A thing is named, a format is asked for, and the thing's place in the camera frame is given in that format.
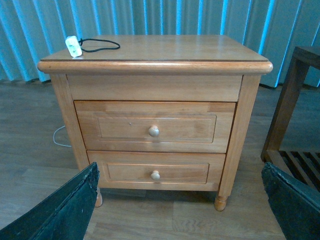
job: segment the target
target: bottom drawer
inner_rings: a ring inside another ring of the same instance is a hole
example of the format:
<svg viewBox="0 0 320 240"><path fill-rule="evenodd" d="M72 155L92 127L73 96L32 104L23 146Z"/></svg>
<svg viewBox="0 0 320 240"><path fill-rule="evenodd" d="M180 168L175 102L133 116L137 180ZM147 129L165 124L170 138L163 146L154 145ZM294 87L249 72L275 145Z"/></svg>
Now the bottom drawer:
<svg viewBox="0 0 320 240"><path fill-rule="evenodd" d="M100 170L99 187L218 190L224 154L87 151Z"/></svg>

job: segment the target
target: curtain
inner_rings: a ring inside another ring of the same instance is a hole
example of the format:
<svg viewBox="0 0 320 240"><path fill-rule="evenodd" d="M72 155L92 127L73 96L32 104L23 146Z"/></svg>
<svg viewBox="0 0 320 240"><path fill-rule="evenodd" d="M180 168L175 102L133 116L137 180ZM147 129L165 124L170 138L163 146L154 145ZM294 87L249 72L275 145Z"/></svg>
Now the curtain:
<svg viewBox="0 0 320 240"><path fill-rule="evenodd" d="M227 35L273 63L261 84L276 87L295 46L320 46L319 26L319 0L0 0L0 79L49 80L37 63L67 36Z"/></svg>

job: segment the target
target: black cord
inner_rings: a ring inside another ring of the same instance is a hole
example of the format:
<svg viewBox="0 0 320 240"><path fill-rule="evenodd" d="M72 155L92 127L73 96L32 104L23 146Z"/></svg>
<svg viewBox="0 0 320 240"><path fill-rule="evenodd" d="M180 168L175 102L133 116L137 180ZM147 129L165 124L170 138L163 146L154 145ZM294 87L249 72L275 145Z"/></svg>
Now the black cord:
<svg viewBox="0 0 320 240"><path fill-rule="evenodd" d="M94 38L86 38L86 39L80 38L80 41L79 41L80 46L82 46L84 41L107 42L107 43L112 43L112 44L117 45L117 46L113 46L113 47L102 47L102 48L98 48L98 49L94 49L94 50L85 50L85 49L81 48L81 50L86 52L86 53L94 53L94 52L98 52L98 51L101 51L101 50L117 50L117 49L120 48L120 44L115 42L115 41L103 40L103 39L94 39Z"/></svg>

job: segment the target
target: electrical cable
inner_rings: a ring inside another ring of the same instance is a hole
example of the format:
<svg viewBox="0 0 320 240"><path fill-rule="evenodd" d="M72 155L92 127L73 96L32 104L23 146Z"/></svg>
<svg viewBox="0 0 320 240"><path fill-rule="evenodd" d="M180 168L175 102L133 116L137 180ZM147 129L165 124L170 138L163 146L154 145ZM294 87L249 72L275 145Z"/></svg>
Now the electrical cable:
<svg viewBox="0 0 320 240"><path fill-rule="evenodd" d="M62 127L59 127L57 130L55 130L55 132L53 133L53 142L54 142L55 144L59 145L59 146L71 148L72 146L70 146L70 145L64 145L64 144L61 144L61 143L56 142L56 133L57 133L59 130L65 128L65 127L66 127L66 126L62 126Z"/></svg>
<svg viewBox="0 0 320 240"><path fill-rule="evenodd" d="M80 41L79 41L80 46L82 46L82 44L85 41L107 42L107 43L112 43L114 45L117 45L117 46L113 46L113 47L102 47L102 48L98 48L98 49L94 49L94 50L86 50L86 49L81 47L81 50L86 52L86 53L94 53L94 52L98 52L98 51L101 51L101 50L117 50L117 49L120 48L120 44L115 42L115 41L104 40L104 39L95 39L95 38L86 38L86 39L80 38Z"/></svg>

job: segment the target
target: white plug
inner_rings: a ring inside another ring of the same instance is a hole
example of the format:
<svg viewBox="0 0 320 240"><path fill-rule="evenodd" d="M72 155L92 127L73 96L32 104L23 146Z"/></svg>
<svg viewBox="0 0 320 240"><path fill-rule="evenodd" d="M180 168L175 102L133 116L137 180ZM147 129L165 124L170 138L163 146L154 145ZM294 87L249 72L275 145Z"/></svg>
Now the white plug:
<svg viewBox="0 0 320 240"><path fill-rule="evenodd" d="M82 50L76 36L68 36L65 39L65 44L72 57L79 57L82 55Z"/></svg>

